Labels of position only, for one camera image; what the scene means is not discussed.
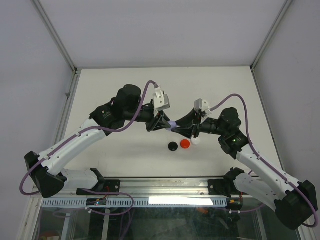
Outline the orange round charging case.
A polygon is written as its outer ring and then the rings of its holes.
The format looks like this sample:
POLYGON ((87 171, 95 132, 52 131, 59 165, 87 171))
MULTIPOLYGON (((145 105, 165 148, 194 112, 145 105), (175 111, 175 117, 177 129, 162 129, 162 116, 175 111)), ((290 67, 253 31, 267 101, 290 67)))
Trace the orange round charging case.
POLYGON ((191 146, 191 142, 190 140, 188 139, 182 139, 180 141, 180 146, 183 148, 183 149, 188 149, 190 146, 191 146))

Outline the white round charging case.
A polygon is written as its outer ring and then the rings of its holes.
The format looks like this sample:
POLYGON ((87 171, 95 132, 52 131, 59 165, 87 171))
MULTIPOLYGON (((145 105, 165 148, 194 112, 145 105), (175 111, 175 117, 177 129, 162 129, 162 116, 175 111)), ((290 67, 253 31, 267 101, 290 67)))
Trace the white round charging case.
POLYGON ((190 142, 191 142, 192 145, 197 146, 197 145, 200 144, 201 140, 200 140, 199 137, 196 137, 196 138, 192 137, 192 138, 190 139, 190 142))

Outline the lilac round charging case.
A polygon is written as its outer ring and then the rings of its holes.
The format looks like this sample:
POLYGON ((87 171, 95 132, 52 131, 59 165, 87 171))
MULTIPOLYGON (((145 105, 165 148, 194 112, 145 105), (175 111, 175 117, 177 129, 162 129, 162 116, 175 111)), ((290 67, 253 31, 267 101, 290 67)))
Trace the lilac round charging case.
POLYGON ((167 130, 170 132, 177 128, 177 123, 175 121, 170 120, 168 121, 168 124, 169 124, 169 128, 167 128, 167 130))

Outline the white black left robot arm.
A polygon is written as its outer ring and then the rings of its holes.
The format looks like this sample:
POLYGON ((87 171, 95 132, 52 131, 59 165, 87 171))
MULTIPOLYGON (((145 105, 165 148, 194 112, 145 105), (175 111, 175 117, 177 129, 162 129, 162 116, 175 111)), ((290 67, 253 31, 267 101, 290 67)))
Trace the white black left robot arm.
POLYGON ((127 84, 110 102, 97 107, 70 136, 41 153, 31 151, 25 155, 27 175, 43 198, 62 190, 75 190, 79 195, 109 192, 106 179, 96 168, 69 170, 66 165, 89 146, 112 133, 125 131, 134 122, 145 123, 148 132, 170 127, 164 113, 170 108, 168 95, 155 82, 147 84, 154 86, 150 103, 143 104, 146 90, 127 84))

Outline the black round charging case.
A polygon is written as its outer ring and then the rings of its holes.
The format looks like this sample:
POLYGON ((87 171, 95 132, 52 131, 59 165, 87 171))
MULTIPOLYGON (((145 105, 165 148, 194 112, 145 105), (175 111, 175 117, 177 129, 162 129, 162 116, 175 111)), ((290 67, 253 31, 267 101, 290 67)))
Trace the black round charging case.
POLYGON ((168 149, 172 152, 175 152, 177 149, 179 148, 178 144, 174 141, 171 141, 169 144, 168 144, 168 149))

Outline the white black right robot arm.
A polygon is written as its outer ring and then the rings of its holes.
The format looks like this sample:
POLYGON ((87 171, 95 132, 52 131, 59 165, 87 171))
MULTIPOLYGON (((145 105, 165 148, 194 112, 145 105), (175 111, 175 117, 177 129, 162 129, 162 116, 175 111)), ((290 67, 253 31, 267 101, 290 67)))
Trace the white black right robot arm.
POLYGON ((303 226, 316 214, 315 186, 308 180, 298 180, 264 159, 241 132, 242 122, 234 107, 224 109, 218 119, 202 120, 203 117, 203 113, 192 110, 174 123, 172 132, 189 139, 195 139, 201 133, 218 135, 221 149, 259 177, 254 180, 243 170, 233 168, 223 177, 222 195, 229 197, 239 191, 254 197, 272 209, 279 221, 290 230, 303 226))

